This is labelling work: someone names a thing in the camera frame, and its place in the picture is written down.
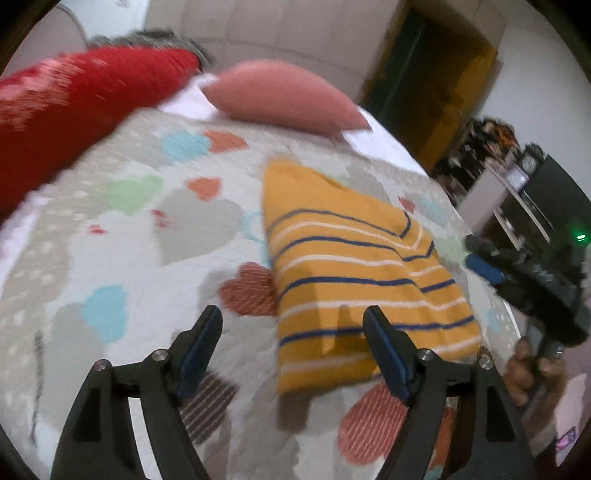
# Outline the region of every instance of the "heart pattern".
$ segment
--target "heart pattern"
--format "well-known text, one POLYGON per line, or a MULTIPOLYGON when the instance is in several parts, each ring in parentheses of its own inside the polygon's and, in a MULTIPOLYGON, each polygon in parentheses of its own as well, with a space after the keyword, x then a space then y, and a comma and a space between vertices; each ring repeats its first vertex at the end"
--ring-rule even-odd
POLYGON ((72 399, 76 398, 89 367, 105 357, 103 335, 96 325, 83 318, 83 309, 81 303, 60 308, 51 321, 51 335, 46 337, 39 415, 57 432, 66 422, 72 399))
POLYGON ((271 270, 254 262, 241 265, 238 278, 219 288, 223 305, 238 315, 274 315, 275 288, 271 270))
POLYGON ((269 267, 271 265, 271 261, 269 260, 269 255, 267 252, 267 240, 265 239, 265 235, 262 232, 257 232, 257 226, 261 226, 262 224, 262 216, 261 212, 245 212, 244 217, 242 218, 242 233, 244 234, 244 238, 248 240, 252 240, 259 244, 261 249, 261 265, 263 267, 269 267))
POLYGON ((240 229, 240 206, 227 199, 203 202, 186 188, 171 192, 152 211, 164 265, 211 253, 240 229))
POLYGON ((181 419, 194 444, 205 442, 221 424, 238 386, 207 371, 195 396, 184 403, 181 419))
POLYGON ((106 192, 107 207, 132 216, 159 194, 162 185, 162 178, 156 175, 113 181, 106 192))
POLYGON ((398 201, 407 212, 414 213, 415 206, 413 202, 411 202, 406 197, 398 197, 398 201))
POLYGON ((199 177, 191 179, 185 184, 189 190, 195 192, 204 202, 217 197, 222 189, 222 179, 219 177, 199 177))
POLYGON ((127 329, 127 294, 121 285, 97 288, 82 304, 82 319, 105 345, 120 340, 127 329))
POLYGON ((204 132, 203 135, 208 137, 211 141, 211 145, 209 146, 210 153, 222 153, 248 148, 248 144, 243 138, 231 134, 230 132, 208 130, 207 132, 204 132))
MULTIPOLYGON (((341 421, 337 445, 343 457, 354 465, 369 465, 386 457, 407 411, 381 381, 353 405, 341 421)), ((443 465, 447 459, 455 414, 452 408, 445 408, 429 469, 443 465)))
POLYGON ((160 142, 160 148, 172 162, 188 162, 204 156, 211 140, 205 135, 186 131, 166 135, 160 142))
POLYGON ((105 233, 107 233, 107 230, 102 229, 100 225, 90 225, 88 227, 88 231, 93 235, 104 235, 105 233))
POLYGON ((372 174, 357 166, 347 167, 347 173, 349 175, 350 189, 390 205, 390 197, 384 186, 372 174))
POLYGON ((419 193, 406 193, 404 198, 414 206, 413 212, 411 213, 414 213, 416 210, 419 215, 422 215, 427 220, 430 220, 441 228, 446 228, 449 224, 448 215, 439 205, 426 198, 425 195, 419 193))

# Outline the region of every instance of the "red heart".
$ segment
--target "red heart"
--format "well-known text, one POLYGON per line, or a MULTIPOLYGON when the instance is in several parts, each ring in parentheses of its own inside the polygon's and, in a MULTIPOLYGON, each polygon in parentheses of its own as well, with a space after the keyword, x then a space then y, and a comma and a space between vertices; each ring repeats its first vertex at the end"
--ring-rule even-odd
POLYGON ((230 132, 218 132, 210 130, 204 132, 203 135, 211 140, 212 144, 209 147, 211 153, 227 152, 229 150, 241 150, 247 148, 246 141, 230 132))
POLYGON ((402 204, 407 212, 414 213, 414 203, 405 197, 398 197, 398 201, 402 204))
POLYGON ((238 278, 222 283, 223 305, 238 315, 274 315, 275 288, 271 270, 259 264, 242 264, 238 278))
POLYGON ((218 177, 199 177, 191 179, 186 184, 187 188, 197 194, 204 202, 214 199, 222 188, 222 179, 218 177))
POLYGON ((169 220, 168 215, 162 210, 152 210, 152 216, 154 217, 154 223, 157 227, 165 228, 170 226, 173 222, 169 220))
MULTIPOLYGON (((390 394, 386 383, 381 381, 341 420, 337 436, 341 454, 355 465, 369 465, 381 456, 386 457, 402 428, 407 411, 400 400, 390 394)), ((446 407, 430 469, 445 463, 454 417, 455 411, 446 407)))
POLYGON ((107 230, 103 230, 100 225, 90 225, 88 227, 88 231, 90 233, 93 233, 95 235, 104 235, 105 233, 107 233, 107 230))

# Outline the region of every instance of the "orange heart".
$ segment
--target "orange heart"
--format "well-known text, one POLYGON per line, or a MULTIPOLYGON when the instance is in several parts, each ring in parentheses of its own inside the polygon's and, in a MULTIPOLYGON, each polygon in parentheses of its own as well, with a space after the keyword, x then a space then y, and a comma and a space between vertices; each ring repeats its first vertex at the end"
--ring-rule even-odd
POLYGON ((229 150, 241 150, 247 148, 248 144, 246 141, 230 132, 219 132, 210 130, 205 132, 203 135, 211 140, 212 144, 209 146, 211 153, 227 152, 229 150))
POLYGON ((217 197, 222 188, 222 179, 218 177, 199 177, 191 179, 187 183, 187 188, 197 194, 204 202, 217 197))

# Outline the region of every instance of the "bedspread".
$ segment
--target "bedspread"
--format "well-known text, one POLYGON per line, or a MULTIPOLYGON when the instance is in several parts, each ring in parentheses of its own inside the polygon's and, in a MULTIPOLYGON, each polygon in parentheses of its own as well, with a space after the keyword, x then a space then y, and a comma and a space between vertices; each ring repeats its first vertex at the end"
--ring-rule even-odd
MULTIPOLYGON (((261 179, 274 157, 404 208, 433 237, 484 344, 500 364, 508 359, 518 333, 462 267, 469 231, 435 182, 309 135, 141 110, 47 189, 0 298, 0 422, 40 478, 92 364, 167 347, 208 304, 222 309, 224 331, 181 416, 213 479, 361 480, 379 470, 405 416, 383 382, 277 396, 261 222, 261 179)), ((446 412, 435 471, 449 444, 446 412)), ((138 448, 156 479, 141 423, 138 448)))

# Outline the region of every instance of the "metal screw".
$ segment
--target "metal screw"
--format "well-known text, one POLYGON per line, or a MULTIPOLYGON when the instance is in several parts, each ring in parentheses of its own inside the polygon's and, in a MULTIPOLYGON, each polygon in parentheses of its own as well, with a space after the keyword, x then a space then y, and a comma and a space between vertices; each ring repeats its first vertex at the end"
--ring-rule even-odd
POLYGON ((558 359, 562 358, 562 354, 563 353, 564 353, 564 348, 561 345, 559 345, 559 346, 556 347, 556 351, 554 352, 553 357, 556 360, 558 360, 558 359))
POLYGON ((487 355, 483 356, 478 360, 478 365, 484 370, 490 370, 495 365, 492 363, 492 360, 487 355))
POLYGON ((429 350, 428 348, 421 348, 418 351, 417 355, 423 362, 428 362, 433 358, 435 354, 433 353, 433 350, 429 350))
POLYGON ((105 368, 110 367, 111 362, 102 358, 101 360, 97 360, 95 364, 92 366, 97 372, 103 371, 105 368))
POLYGON ((152 359, 156 360, 157 362, 161 362, 162 360, 166 360, 168 357, 168 350, 166 348, 159 348, 152 352, 152 359))

